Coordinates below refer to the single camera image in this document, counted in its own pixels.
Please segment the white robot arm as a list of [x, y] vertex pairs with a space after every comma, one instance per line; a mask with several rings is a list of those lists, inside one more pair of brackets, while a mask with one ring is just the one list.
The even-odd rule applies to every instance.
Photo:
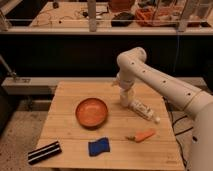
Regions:
[[120, 87], [120, 102], [134, 112], [143, 113], [142, 103], [134, 99], [132, 86], [138, 78], [166, 97], [179, 110], [194, 119], [191, 150], [186, 171], [213, 171], [213, 95], [148, 66], [141, 47], [117, 57], [119, 72], [114, 85]]

